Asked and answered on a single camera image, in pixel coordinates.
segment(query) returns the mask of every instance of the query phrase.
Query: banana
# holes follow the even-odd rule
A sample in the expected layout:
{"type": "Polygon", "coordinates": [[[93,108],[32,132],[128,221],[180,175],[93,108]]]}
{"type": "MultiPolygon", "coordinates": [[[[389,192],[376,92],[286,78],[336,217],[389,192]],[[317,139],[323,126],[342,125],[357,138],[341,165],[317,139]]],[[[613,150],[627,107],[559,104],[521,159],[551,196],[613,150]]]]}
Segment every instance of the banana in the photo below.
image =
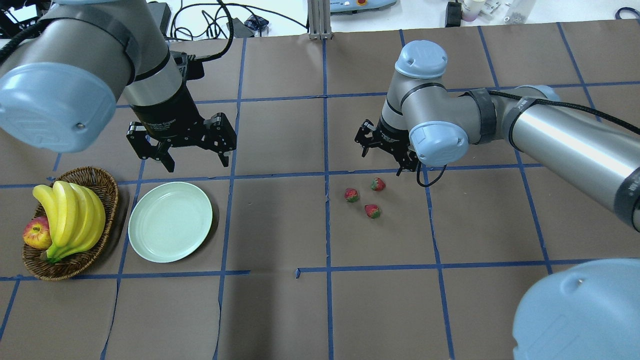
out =
{"type": "Polygon", "coordinates": [[[55,246],[66,247],[76,231],[78,218],[78,202],[76,192],[69,183],[56,181],[53,184],[53,194],[58,205],[57,239],[52,239],[55,246]]]}
{"type": "Polygon", "coordinates": [[[69,185],[76,192],[79,214],[79,221],[78,224],[76,224],[75,234],[67,244],[67,247],[72,249],[82,244],[91,231],[91,223],[95,218],[95,206],[93,205],[93,200],[84,186],[73,183],[69,183],[69,185]]]}
{"type": "Polygon", "coordinates": [[[58,209],[56,207],[56,198],[53,195],[53,189],[47,185],[37,185],[31,193],[33,197],[42,204],[44,212],[47,213],[49,233],[52,239],[55,238],[58,230],[58,209]]]}
{"type": "Polygon", "coordinates": [[[82,241],[80,241],[80,244],[78,246],[68,246],[64,249],[61,249],[57,254],[54,254],[54,257],[57,259],[57,261],[71,254],[75,254],[76,252],[82,252],[91,249],[102,237],[102,232],[104,231],[104,224],[106,221],[104,206],[98,198],[98,195],[91,191],[91,189],[84,188],[84,190],[86,190],[93,203],[93,214],[95,215],[90,222],[90,230],[86,237],[82,241]]]}

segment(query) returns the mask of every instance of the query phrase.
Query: red strawberry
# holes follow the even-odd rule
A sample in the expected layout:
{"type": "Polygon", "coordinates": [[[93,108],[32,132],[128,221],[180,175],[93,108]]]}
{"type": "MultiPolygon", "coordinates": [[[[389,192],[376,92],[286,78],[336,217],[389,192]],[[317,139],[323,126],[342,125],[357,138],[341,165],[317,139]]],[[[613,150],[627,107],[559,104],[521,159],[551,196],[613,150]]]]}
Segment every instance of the red strawberry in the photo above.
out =
{"type": "Polygon", "coordinates": [[[380,208],[378,207],[378,205],[375,205],[375,204],[365,205],[364,212],[366,212],[367,216],[370,218],[380,217],[380,208]]]}
{"type": "Polygon", "coordinates": [[[347,202],[356,202],[358,199],[360,199],[358,190],[352,188],[344,190],[344,200],[347,200],[347,202]]]}
{"type": "Polygon", "coordinates": [[[382,179],[380,179],[379,177],[375,177],[373,179],[373,181],[371,182],[371,190],[373,190],[375,192],[381,192],[386,187],[387,187],[387,185],[385,184],[385,182],[382,181],[382,179]]]}

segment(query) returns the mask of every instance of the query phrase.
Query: red apple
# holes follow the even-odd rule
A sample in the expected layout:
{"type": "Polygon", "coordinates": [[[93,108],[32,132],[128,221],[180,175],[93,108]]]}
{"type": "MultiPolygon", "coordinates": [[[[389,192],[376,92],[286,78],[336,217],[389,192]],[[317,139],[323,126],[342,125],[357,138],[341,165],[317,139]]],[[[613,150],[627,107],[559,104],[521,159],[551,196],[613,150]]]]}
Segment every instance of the red apple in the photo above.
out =
{"type": "Polygon", "coordinates": [[[37,217],[30,221],[24,228],[22,239],[30,247],[47,250],[51,246],[51,234],[49,233],[49,220],[47,217],[37,217]]]}

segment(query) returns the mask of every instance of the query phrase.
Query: robotic arm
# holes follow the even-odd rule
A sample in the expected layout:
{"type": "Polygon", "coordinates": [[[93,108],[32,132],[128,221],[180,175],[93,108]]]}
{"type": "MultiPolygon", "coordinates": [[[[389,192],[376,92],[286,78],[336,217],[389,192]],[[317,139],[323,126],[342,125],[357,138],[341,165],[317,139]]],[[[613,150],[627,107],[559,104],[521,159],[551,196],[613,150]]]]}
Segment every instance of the robotic arm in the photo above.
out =
{"type": "MultiPolygon", "coordinates": [[[[399,176],[422,164],[446,166],[470,143],[505,139],[640,231],[640,140],[567,110],[585,108],[558,102],[547,86],[451,98],[442,85],[446,65],[435,43],[403,48],[378,125],[366,120],[356,135],[363,157],[379,147],[399,163],[399,176]]],[[[637,259],[591,261],[542,279],[516,312],[515,359],[637,359],[639,279],[637,259]]]]}
{"type": "Polygon", "coordinates": [[[214,151],[228,166],[235,131],[224,113],[201,117],[186,87],[187,80],[204,76],[202,61],[210,59],[169,51],[144,0],[55,3],[0,51],[5,131],[35,147],[82,151],[124,94],[140,120],[127,132],[139,158],[161,161],[173,172],[168,150],[195,145],[214,151]]]}

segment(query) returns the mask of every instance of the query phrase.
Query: wicker basket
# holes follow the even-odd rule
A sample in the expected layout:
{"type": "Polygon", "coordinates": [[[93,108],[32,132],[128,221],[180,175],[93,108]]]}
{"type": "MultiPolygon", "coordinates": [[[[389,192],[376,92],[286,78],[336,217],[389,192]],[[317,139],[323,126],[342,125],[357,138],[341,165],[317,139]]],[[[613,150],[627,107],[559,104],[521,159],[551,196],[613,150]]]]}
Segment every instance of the wicker basket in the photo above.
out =
{"type": "MultiPolygon", "coordinates": [[[[106,221],[100,240],[90,250],[69,255],[55,264],[49,264],[40,259],[42,250],[24,244],[22,246],[24,266],[35,277],[46,281],[64,280],[80,274],[100,256],[109,241],[109,232],[118,207],[118,185],[113,176],[101,168],[75,168],[60,175],[56,180],[75,183],[93,190],[104,205],[106,221]]],[[[44,209],[41,204],[38,204],[33,218],[43,215],[45,215],[44,209]]]]}

